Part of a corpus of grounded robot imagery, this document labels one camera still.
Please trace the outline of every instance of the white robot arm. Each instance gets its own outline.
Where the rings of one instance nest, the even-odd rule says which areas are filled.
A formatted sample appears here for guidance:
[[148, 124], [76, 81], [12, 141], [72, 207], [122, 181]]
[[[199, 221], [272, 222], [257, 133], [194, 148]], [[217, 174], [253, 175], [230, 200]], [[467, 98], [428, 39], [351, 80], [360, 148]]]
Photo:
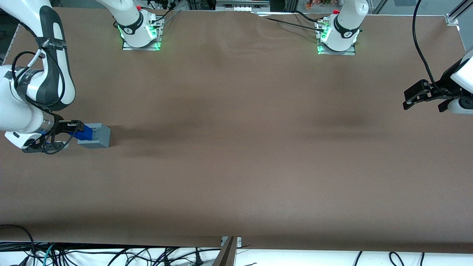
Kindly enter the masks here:
[[138, 10], [133, 0], [96, 1], [112, 13], [122, 37], [130, 46], [143, 47], [156, 39], [156, 30], [153, 28], [156, 15], [144, 9]]
[[444, 101], [438, 105], [440, 112], [450, 110], [454, 114], [473, 115], [473, 50], [457, 61], [436, 84], [419, 80], [404, 92], [404, 110], [414, 104], [436, 99]]
[[[0, 130], [19, 148], [26, 148], [54, 124], [51, 111], [73, 102], [75, 88], [69, 71], [61, 19], [48, 0], [1, 1], [0, 8], [17, 18], [34, 36], [38, 51], [27, 67], [0, 68]], [[31, 69], [36, 58], [43, 70]]]
[[[130, 46], [142, 47], [156, 38], [152, 34], [156, 15], [138, 10], [132, 0], [97, 1], [113, 14]], [[84, 131], [82, 122], [63, 121], [52, 113], [64, 109], [75, 98], [61, 19], [48, 0], [2, 0], [0, 8], [18, 19], [38, 44], [26, 67], [16, 66], [16, 59], [32, 52], [19, 54], [13, 66], [0, 67], [0, 131], [6, 131], [6, 138], [23, 151], [41, 146], [46, 152], [45, 135], [52, 136], [54, 142], [56, 134]], [[31, 68], [37, 58], [43, 61], [42, 70]]]
[[369, 6], [366, 0], [345, 0], [339, 14], [328, 17], [329, 30], [320, 39], [334, 51], [346, 51], [356, 42]]

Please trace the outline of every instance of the brown table surface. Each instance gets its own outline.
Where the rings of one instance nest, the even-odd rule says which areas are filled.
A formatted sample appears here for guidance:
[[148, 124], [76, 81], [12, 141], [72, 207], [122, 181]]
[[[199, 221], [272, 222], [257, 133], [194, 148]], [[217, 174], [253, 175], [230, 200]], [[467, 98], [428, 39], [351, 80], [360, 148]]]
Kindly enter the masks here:
[[[59, 113], [110, 126], [112, 146], [0, 138], [1, 223], [41, 241], [473, 252], [472, 118], [403, 110], [427, 78], [411, 17], [368, 16], [357, 55], [330, 56], [247, 12], [181, 12], [159, 52], [122, 51], [106, 9], [58, 12], [77, 90]], [[464, 54], [443, 17], [417, 35], [436, 78]], [[7, 61], [23, 50], [20, 30]]]

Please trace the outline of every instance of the black cable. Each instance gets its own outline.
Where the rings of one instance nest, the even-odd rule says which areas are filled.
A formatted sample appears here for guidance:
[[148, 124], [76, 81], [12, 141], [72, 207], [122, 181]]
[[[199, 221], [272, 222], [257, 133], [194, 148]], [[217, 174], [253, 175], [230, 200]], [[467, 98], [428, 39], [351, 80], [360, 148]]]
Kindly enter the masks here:
[[314, 31], [324, 31], [324, 30], [322, 30], [322, 29], [313, 28], [313, 27], [307, 27], [307, 26], [303, 26], [303, 25], [299, 25], [299, 24], [294, 24], [294, 23], [290, 23], [290, 22], [286, 22], [286, 21], [282, 21], [282, 20], [278, 20], [278, 19], [267, 18], [267, 17], [264, 17], [264, 18], [265, 18], [265, 19], [272, 20], [272, 21], [277, 21], [277, 22], [281, 22], [281, 23], [284, 23], [284, 24], [288, 24], [288, 25], [296, 26], [296, 27], [301, 27], [301, 28], [311, 29], [311, 30], [314, 30]]
[[19, 53], [15, 56], [15, 58], [13, 59], [13, 62], [11, 63], [11, 76], [13, 77], [13, 80], [15, 80], [17, 78], [17, 76], [15, 74], [15, 68], [17, 66], [17, 61], [24, 54], [33, 54], [34, 55], [35, 53], [31, 52], [31, 51], [23, 51], [23, 52], [21, 52], [21, 53]]
[[441, 94], [443, 94], [444, 96], [451, 96], [451, 94], [448, 91], [446, 93], [437, 86], [434, 76], [432, 75], [432, 72], [430, 71], [429, 64], [427, 64], [427, 60], [425, 59], [424, 54], [422, 54], [419, 44], [417, 43], [417, 36], [415, 33], [415, 22], [416, 22], [416, 17], [417, 17], [417, 11], [419, 10], [420, 2], [422, 2], [422, 0], [419, 0], [417, 2], [417, 5], [415, 6], [415, 9], [414, 9], [414, 14], [412, 16], [412, 37], [414, 39], [415, 49], [417, 50], [417, 53], [419, 53], [420, 59], [422, 59], [422, 62], [424, 63], [424, 66], [425, 66], [425, 70], [427, 71], [427, 74], [429, 75], [430, 82], [434, 85], [435, 89]]
[[123, 253], [125, 253], [127, 250], [129, 250], [129, 248], [124, 248], [122, 251], [118, 252], [118, 253], [110, 260], [110, 262], [107, 264], [107, 266], [110, 266], [114, 260], [116, 260], [120, 255], [122, 255]]
[[424, 263], [424, 256], [425, 256], [425, 252], [422, 252], [422, 255], [420, 256], [419, 266], [422, 266], [422, 264]]
[[145, 248], [145, 249], [143, 249], [142, 251], [138, 252], [137, 254], [133, 255], [132, 257], [127, 258], [127, 259], [126, 259], [125, 266], [128, 266], [135, 258], [139, 257], [140, 254], [143, 253], [143, 252], [145, 252], [146, 250], [148, 250], [148, 248]]
[[[204, 250], [199, 250], [198, 252], [205, 252], [205, 251], [216, 251], [216, 250], [220, 250], [220, 248], [210, 248], [210, 249], [204, 249]], [[189, 255], [192, 255], [192, 254], [195, 254], [196, 251], [194, 252], [191, 252], [191, 253], [187, 253], [187, 254], [184, 254], [180, 257], [177, 257], [177, 258], [173, 258], [171, 259], [167, 264], [164, 264], [164, 266], [169, 266], [171, 265], [171, 263], [177, 261], [177, 260], [180, 260], [180, 259], [184, 259], [185, 257], [189, 256]]]
[[353, 264], [353, 266], [357, 266], [358, 265], [358, 260], [359, 260], [359, 257], [361, 256], [361, 253], [363, 253], [363, 251], [360, 251], [358, 253], [358, 256], [356, 256], [356, 259], [355, 259], [355, 264]]
[[171, 10], [173, 9], [168, 9], [168, 11], [166, 13], [164, 13], [164, 15], [162, 15], [160, 18], [156, 19], [156, 20], [152, 20], [151, 23], [155, 23], [155, 22], [158, 22], [160, 20], [162, 20], [169, 12], [171, 12]]
[[302, 13], [302, 12], [299, 11], [299, 10], [294, 10], [292, 13], [300, 14], [300, 15], [303, 16], [305, 19], [307, 19], [308, 21], [312, 21], [312, 22], [317, 22], [317, 21], [320, 19], [320, 18], [318, 18], [318, 19], [309, 18], [308, 16], [306, 16], [304, 13]]
[[392, 258], [392, 255], [393, 255], [393, 254], [397, 256], [397, 258], [398, 258], [399, 261], [401, 262], [401, 265], [404, 266], [404, 262], [403, 262], [403, 260], [401, 259], [401, 257], [399, 256], [399, 254], [397, 254], [397, 253], [394, 252], [394, 251], [389, 252], [389, 261], [391, 261], [391, 264], [394, 265], [394, 266], [398, 266], [398, 265], [397, 265], [396, 263], [394, 263], [394, 261], [393, 261], [393, 258]]
[[17, 225], [17, 224], [0, 224], [0, 227], [14, 227], [14, 228], [18, 228], [18, 229], [21, 229], [23, 230], [27, 235], [28, 235], [28, 238], [30, 239], [31, 241], [31, 252], [33, 254], [33, 265], [35, 265], [36, 263], [36, 251], [35, 251], [35, 242], [33, 240], [33, 237], [31, 236], [30, 232], [24, 228], [23, 226], [21, 225]]

